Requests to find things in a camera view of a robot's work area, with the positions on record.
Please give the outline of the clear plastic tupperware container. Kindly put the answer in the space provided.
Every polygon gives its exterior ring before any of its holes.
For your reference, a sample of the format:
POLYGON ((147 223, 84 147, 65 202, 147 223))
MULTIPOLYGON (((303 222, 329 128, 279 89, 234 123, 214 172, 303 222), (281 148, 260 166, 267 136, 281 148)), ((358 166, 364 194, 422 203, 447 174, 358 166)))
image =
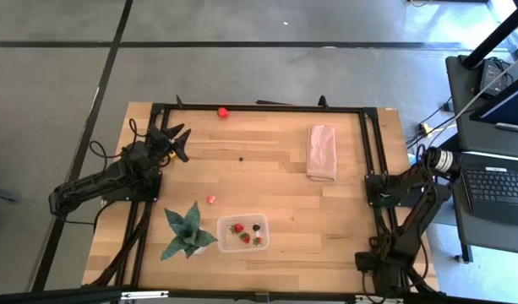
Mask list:
POLYGON ((269 221, 265 214, 237 214, 222 216, 217 221, 218 248, 223 253, 241 253, 264 251, 270 246, 269 221), (241 224, 244 230, 238 234, 233 234, 230 227, 241 224), (259 231, 253 231, 253 225, 259 225, 259 231), (247 232, 250 236, 250 243, 245 243, 240 239, 240 235, 247 232), (262 243, 259 246, 253 244, 255 237, 261 237, 262 243))

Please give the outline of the potted green snake plant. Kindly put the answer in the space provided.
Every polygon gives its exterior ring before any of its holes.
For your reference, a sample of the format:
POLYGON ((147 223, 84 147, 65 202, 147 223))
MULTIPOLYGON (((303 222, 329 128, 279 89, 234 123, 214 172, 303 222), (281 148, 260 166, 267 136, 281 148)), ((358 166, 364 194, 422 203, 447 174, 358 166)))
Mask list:
POLYGON ((197 251, 217 242, 218 239, 201 228, 201 213, 197 202, 182 216, 179 213, 164 209, 167 222, 174 237, 161 254, 161 261, 172 258, 178 252, 184 252, 190 258, 197 251))

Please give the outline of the folded pink cloth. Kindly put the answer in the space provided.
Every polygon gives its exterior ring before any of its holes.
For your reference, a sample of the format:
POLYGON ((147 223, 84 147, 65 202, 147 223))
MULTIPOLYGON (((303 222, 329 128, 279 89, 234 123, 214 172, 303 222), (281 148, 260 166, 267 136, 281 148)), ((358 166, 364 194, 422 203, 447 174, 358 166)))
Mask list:
POLYGON ((313 125, 308 129, 307 176, 313 181, 334 182, 337 177, 335 129, 313 125))

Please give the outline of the black power adapter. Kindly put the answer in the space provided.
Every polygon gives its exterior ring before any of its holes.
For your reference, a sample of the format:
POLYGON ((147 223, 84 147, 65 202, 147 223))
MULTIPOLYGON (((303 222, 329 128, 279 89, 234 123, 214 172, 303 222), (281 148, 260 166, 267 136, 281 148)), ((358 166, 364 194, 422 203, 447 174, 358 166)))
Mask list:
POLYGON ((496 79, 503 71, 504 65, 496 57, 486 59, 483 62, 479 83, 479 91, 482 93, 482 98, 490 99, 495 97, 505 88, 507 77, 502 75, 500 79, 496 79))

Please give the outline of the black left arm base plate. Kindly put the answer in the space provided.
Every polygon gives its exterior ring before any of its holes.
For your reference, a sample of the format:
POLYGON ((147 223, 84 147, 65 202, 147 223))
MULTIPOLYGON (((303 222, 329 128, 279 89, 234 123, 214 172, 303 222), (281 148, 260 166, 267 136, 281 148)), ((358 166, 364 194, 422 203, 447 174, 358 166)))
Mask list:
POLYGON ((107 202, 155 202, 161 189, 162 172, 154 169, 146 172, 136 182, 120 187, 101 196, 107 202))

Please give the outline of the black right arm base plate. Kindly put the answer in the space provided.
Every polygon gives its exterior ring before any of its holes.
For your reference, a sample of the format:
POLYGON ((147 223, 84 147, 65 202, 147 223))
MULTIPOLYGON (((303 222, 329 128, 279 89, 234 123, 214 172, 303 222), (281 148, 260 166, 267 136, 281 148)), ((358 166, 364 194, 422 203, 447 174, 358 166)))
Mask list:
POLYGON ((364 177, 368 204, 373 207, 412 208, 420 198, 423 186, 417 184, 408 187, 406 190, 396 190, 391 194, 384 190, 384 187, 387 186, 388 178, 389 176, 385 174, 366 175, 364 177))

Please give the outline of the long black diagonal pole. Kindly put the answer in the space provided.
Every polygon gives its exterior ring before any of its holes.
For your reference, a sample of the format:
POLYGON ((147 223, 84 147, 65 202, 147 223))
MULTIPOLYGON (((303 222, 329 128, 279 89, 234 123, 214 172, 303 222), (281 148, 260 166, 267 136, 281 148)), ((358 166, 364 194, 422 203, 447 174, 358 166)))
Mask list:
POLYGON ((518 28, 518 7, 469 56, 461 61, 464 68, 475 68, 496 46, 518 28))

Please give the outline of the black aluminium table frame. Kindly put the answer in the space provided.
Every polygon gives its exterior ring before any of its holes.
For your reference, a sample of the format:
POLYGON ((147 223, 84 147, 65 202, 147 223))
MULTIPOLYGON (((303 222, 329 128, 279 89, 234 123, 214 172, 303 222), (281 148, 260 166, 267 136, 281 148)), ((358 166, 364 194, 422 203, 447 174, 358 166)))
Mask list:
POLYGON ((146 238, 123 271, 141 289, 360 293, 372 291, 354 255, 376 234, 364 177, 370 171, 399 174, 409 166, 394 108, 299 111, 293 106, 171 107, 157 125, 183 123, 191 130, 189 161, 162 171, 146 238), (337 177, 311 180, 306 173, 308 129, 335 129, 337 177), (209 204, 208 196, 215 196, 209 204), (161 261, 175 236, 164 209, 184 216, 198 203, 200 226, 217 238, 222 216, 265 214, 270 246, 264 251, 223 253, 218 241, 190 258, 184 252, 161 261))

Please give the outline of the black equipment cart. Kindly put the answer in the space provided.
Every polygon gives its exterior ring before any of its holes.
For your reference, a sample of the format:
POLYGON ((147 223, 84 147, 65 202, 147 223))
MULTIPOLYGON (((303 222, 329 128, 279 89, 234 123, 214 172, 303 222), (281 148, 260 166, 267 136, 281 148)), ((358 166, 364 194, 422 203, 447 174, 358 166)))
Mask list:
MULTIPOLYGON (((460 140, 461 170, 469 166, 518 167, 518 132, 470 119, 470 115, 488 100, 480 96, 478 82, 481 69, 464 68, 461 65, 463 59, 463 56, 459 56, 447 57, 445 60, 460 140)), ((505 68, 505 72, 513 75, 507 77, 506 88, 518 79, 518 64, 512 63, 505 68)), ((462 253, 456 256, 457 261, 470 263, 472 246, 518 253, 518 225, 506 225, 473 216, 462 176, 454 187, 453 201, 462 248, 462 253)))

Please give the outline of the black keyboard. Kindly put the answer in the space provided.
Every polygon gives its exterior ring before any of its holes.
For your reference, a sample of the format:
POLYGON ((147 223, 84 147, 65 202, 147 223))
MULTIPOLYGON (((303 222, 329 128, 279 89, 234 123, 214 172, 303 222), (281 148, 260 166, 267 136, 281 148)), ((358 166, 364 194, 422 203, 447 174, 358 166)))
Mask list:
POLYGON ((473 216, 518 225, 518 167, 469 166, 461 176, 473 216))

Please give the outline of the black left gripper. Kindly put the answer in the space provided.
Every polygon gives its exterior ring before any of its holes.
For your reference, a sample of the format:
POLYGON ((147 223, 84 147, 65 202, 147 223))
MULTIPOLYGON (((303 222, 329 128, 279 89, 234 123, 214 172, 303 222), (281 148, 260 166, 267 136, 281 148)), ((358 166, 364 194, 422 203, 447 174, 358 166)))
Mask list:
POLYGON ((170 154, 170 151, 173 150, 179 160, 182 162, 188 162, 189 158, 185 152, 185 145, 188 141, 191 130, 188 129, 181 136, 175 138, 183 127, 184 124, 181 123, 177 126, 164 128, 162 132, 159 128, 150 126, 146 139, 149 158, 151 160, 163 160, 170 154), (175 138, 173 149, 171 149, 169 138, 175 138))

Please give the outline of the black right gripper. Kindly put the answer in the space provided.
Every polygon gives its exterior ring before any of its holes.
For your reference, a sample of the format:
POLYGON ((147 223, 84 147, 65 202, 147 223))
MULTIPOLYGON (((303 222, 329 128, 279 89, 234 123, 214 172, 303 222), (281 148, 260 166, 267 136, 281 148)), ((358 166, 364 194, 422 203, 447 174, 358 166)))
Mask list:
POLYGON ((356 252, 355 265, 359 272, 375 272, 375 293, 392 296, 401 288, 401 271, 406 267, 403 253, 356 252))

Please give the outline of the black computer monitor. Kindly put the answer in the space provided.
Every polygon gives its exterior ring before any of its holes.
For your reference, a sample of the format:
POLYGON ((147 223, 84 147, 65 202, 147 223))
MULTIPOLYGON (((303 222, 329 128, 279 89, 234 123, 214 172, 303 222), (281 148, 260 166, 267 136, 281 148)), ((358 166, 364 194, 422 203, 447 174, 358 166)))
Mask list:
POLYGON ((518 132, 518 79, 474 111, 470 119, 518 132))

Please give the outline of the black aluminium crossbar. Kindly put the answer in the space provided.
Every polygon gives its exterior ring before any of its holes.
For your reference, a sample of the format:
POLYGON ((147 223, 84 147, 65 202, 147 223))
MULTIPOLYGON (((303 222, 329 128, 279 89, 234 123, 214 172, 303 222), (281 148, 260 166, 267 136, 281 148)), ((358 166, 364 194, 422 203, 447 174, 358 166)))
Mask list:
MULTIPOLYGON (((0 304, 102 304, 121 301, 125 291, 138 290, 130 286, 86 286, 77 289, 44 290, 0 295, 0 304)), ((446 296, 433 293, 400 293, 394 296, 375 296, 365 293, 295 293, 267 291, 207 291, 207 290, 169 290, 167 298, 192 299, 229 299, 269 303, 273 301, 341 301, 351 304, 355 295, 366 297, 368 304, 513 304, 502 301, 446 296)))

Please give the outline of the short black diagonal pole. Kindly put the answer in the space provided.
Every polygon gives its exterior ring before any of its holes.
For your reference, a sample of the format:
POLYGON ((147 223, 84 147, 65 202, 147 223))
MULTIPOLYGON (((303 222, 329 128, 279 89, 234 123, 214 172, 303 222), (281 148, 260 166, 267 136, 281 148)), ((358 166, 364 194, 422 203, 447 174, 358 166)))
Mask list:
POLYGON ((448 150, 453 153, 460 153, 460 140, 458 134, 454 134, 450 138, 446 139, 442 144, 438 146, 439 149, 448 150))

